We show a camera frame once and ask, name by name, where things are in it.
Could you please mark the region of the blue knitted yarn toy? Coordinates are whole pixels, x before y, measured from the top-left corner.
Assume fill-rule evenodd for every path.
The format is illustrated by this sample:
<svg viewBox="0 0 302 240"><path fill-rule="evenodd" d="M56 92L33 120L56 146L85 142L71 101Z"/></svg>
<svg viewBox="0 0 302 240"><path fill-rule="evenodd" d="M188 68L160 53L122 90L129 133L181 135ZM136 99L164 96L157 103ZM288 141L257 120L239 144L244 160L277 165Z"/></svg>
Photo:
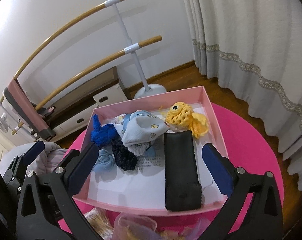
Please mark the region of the blue knitted yarn toy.
<svg viewBox="0 0 302 240"><path fill-rule="evenodd" d="M101 126L97 114L92 116L92 120L93 130L91 131L91 142L99 148L110 145L120 137L113 124Z"/></svg>

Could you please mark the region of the light blue small scrunchie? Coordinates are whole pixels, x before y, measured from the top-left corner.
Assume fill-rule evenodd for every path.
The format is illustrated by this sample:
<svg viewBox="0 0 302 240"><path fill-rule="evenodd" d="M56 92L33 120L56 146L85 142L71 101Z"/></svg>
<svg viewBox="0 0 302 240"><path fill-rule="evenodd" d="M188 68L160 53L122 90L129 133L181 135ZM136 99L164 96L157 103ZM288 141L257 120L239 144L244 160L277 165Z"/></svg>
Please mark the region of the light blue small scrunchie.
<svg viewBox="0 0 302 240"><path fill-rule="evenodd" d="M95 173L107 172L113 168L114 164L115 160L112 153L109 150L101 149L92 171Z"/></svg>

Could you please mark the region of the navy blue scrunchie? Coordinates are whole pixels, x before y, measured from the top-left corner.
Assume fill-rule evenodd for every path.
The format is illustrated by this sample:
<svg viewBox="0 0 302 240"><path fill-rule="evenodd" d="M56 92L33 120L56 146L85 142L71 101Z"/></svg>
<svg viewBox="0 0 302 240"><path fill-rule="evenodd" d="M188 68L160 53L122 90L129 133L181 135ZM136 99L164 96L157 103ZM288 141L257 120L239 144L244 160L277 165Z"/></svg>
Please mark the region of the navy blue scrunchie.
<svg viewBox="0 0 302 240"><path fill-rule="evenodd" d="M137 165L137 156L130 152L120 139L111 142L115 164L124 171L133 171Z"/></svg>

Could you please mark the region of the light blue cartoon cloth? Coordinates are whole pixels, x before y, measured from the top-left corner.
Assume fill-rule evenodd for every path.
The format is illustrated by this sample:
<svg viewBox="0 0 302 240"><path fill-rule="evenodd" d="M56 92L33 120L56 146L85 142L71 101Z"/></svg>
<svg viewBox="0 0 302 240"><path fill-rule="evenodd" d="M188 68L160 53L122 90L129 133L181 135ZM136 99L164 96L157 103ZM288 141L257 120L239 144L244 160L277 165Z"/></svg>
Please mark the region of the light blue cartoon cloth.
<svg viewBox="0 0 302 240"><path fill-rule="evenodd" d="M154 157L155 140L170 129L161 118L144 110L118 115L114 118L113 124L124 147L137 157L141 155Z"/></svg>

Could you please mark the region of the black leather pouch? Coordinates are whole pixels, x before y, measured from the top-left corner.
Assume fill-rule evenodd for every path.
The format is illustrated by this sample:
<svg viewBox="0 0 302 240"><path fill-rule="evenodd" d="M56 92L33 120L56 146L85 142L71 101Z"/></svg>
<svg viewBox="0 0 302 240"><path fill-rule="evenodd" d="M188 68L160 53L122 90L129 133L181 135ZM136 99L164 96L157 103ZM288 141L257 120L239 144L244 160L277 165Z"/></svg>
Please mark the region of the black leather pouch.
<svg viewBox="0 0 302 240"><path fill-rule="evenodd" d="M164 134L165 208L181 212L199 209L199 183L193 135L190 130Z"/></svg>

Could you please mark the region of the yellow crochet fish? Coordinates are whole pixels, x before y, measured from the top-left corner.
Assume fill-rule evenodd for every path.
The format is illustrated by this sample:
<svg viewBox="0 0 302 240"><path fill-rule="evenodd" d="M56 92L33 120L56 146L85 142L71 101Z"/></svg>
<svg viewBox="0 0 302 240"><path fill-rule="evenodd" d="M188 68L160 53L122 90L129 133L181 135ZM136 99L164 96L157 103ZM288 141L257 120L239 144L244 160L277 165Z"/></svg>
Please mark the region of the yellow crochet fish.
<svg viewBox="0 0 302 240"><path fill-rule="evenodd" d="M202 113L197 113L191 105L185 102L174 103L168 111L159 112L165 122L177 129L189 129L193 137L199 139L209 132L209 122L207 117Z"/></svg>

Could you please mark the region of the bag of white beads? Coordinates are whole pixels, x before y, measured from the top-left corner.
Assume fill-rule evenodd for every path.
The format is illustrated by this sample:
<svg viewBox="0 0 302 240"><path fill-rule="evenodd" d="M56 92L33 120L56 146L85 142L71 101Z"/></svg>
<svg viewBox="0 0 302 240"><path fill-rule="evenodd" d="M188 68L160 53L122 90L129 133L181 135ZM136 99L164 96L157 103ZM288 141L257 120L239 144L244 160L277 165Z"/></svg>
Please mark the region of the bag of white beads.
<svg viewBox="0 0 302 240"><path fill-rule="evenodd" d="M84 217L103 239L112 239L114 228L107 218L105 210L94 207L86 212Z"/></svg>

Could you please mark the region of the small white desk fan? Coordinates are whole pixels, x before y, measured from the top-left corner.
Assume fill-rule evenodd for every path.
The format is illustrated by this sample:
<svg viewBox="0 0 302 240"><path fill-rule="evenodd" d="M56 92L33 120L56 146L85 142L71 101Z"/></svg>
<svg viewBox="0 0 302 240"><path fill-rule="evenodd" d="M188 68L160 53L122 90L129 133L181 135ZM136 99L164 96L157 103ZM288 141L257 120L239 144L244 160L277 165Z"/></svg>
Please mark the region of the small white desk fan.
<svg viewBox="0 0 302 240"><path fill-rule="evenodd" d="M4 132L4 133L7 133L9 131L9 126L6 122L6 119L7 119L7 114L6 113L3 113L1 116L0 116L0 129Z"/></svg>

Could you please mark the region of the pink grey yoga mat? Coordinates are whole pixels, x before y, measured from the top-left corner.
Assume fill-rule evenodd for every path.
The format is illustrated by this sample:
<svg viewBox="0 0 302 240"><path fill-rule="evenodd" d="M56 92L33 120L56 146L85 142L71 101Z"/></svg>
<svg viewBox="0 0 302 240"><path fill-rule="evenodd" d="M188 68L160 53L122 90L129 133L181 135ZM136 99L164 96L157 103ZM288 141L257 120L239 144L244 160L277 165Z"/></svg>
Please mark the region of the pink grey yoga mat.
<svg viewBox="0 0 302 240"><path fill-rule="evenodd" d="M24 120L25 123L28 124L42 139L49 141L56 136L56 133L35 110L17 80L12 79L4 89L3 94L22 120Z"/></svg>

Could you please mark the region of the white printed paper sheet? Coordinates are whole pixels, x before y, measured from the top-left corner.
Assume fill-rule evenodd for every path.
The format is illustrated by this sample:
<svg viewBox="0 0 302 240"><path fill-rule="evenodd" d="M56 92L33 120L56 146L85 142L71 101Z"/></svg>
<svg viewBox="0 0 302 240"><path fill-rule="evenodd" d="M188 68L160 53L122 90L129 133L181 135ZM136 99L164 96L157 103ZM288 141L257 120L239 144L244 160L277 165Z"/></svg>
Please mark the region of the white printed paper sheet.
<svg viewBox="0 0 302 240"><path fill-rule="evenodd" d="M221 194L208 168L202 160L202 147L212 143L224 156L227 155L216 118L209 119L209 132L194 141L199 183L202 187L202 206L197 213L220 209L226 197ZM154 216L173 216L165 208L164 138L155 140L154 157L141 156L133 171L123 171L114 166L110 171L92 172L83 187L85 199L96 207L116 212L132 212Z"/></svg>

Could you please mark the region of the pink round tablecloth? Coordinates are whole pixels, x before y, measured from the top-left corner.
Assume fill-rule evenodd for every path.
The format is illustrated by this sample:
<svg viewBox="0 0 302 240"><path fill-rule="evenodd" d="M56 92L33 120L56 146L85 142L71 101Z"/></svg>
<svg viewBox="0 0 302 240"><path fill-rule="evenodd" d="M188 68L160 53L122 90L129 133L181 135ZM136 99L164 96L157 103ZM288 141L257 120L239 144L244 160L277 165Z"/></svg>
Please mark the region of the pink round tablecloth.
<svg viewBox="0 0 302 240"><path fill-rule="evenodd" d="M241 166L253 174L273 172L278 185L280 199L284 201L284 187L280 167L275 153L264 137L249 122L234 112L212 104L215 115L222 131L223 139L232 164ZM192 228L202 217L212 221L218 211L210 211L197 215L175 217L152 217L157 222L157 231L177 231L181 233L185 228Z"/></svg>

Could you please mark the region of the lower wooden ballet bar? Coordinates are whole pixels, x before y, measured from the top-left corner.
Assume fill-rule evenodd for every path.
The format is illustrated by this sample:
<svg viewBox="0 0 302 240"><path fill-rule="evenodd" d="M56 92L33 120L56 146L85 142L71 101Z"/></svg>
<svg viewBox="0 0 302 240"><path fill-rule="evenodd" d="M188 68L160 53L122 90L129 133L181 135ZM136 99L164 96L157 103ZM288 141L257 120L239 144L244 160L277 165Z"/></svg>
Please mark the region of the lower wooden ballet bar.
<svg viewBox="0 0 302 240"><path fill-rule="evenodd" d="M106 65L107 63L109 63L111 61L114 61L114 60L116 60L116 59L118 59L118 58L120 58L124 55L132 54L133 52L135 52L135 51L137 51L137 50L139 50L143 47L149 46L149 45L154 44L154 43L159 42L159 41L162 41L162 36L161 35L149 38L149 39L144 40L144 41L134 43L134 44L129 45L126 48L123 48L122 50L120 50L118 52L115 52L115 53L103 58L102 60L88 66L83 71L81 71L80 73L78 73L77 75L72 77L71 79L67 80L65 83L63 83L57 89L55 89L53 92L51 92L39 104L36 105L35 110L37 111L40 108L42 108L46 103L48 103L51 99L53 99L55 96L57 96L60 92L62 92L67 87L71 86L73 83L80 80L84 76L90 74L94 70L96 70L96 69Z"/></svg>

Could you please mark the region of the upper wooden ballet bar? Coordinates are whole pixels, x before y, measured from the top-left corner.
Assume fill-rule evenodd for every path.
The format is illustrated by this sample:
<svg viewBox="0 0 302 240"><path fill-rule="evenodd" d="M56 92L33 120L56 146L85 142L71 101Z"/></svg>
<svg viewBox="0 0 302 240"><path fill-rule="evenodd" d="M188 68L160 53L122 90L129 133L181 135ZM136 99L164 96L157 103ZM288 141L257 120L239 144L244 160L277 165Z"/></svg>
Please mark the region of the upper wooden ballet bar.
<svg viewBox="0 0 302 240"><path fill-rule="evenodd" d="M114 4L123 2L126 0L106 0L103 3L93 7L92 9L82 13L81 15L77 16L64 26L62 26L60 29L58 29L55 33L53 33L51 36L49 36L23 63L23 65L17 70L13 78L16 80L22 74L23 70L29 65L29 63L48 45L50 44L55 38L57 38L59 35L70 29L72 26L77 24L78 22L84 20L85 18L93 15L94 13L101 11L102 9L105 9L107 7L110 7Z"/></svg>

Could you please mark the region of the cream lace-trimmed curtain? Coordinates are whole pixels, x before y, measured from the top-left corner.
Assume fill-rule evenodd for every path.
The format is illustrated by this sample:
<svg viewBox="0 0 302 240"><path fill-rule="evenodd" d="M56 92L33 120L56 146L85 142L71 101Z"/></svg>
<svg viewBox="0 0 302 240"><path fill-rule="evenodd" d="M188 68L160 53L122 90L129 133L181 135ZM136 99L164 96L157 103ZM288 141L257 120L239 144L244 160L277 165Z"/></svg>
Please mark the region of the cream lace-trimmed curtain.
<svg viewBox="0 0 302 240"><path fill-rule="evenodd" d="M184 0L200 73L248 103L302 191L302 4Z"/></svg>

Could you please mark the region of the white barre stand post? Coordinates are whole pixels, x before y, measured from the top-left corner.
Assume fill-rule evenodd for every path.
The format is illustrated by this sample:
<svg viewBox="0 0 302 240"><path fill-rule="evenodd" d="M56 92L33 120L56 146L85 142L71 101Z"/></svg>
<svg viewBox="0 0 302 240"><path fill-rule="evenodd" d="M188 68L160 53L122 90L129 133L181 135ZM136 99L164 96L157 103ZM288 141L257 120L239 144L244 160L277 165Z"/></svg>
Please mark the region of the white barre stand post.
<svg viewBox="0 0 302 240"><path fill-rule="evenodd" d="M162 94L162 93L166 93L167 90L165 89L164 86L159 85L159 84L148 84L146 77L144 75L142 66L140 64L139 58L137 56L136 51L139 50L142 46L138 45L138 43L133 43L128 31L126 29L126 26L123 22L123 18L120 15L120 12L118 11L118 7L117 7L117 3L120 3L121 0L107 0L105 1L103 4L105 5L105 7L113 7L114 12L117 16L117 21L120 25L120 28L122 30L122 33L126 39L126 43L127 46L126 48L124 48L124 52L125 54L130 54L131 57L133 58L134 64L136 66L137 72L140 76L140 79L142 81L142 85L143 87L140 88L134 95L134 99L138 99L138 98L143 98L146 96L151 96L151 95L157 95L157 94Z"/></svg>

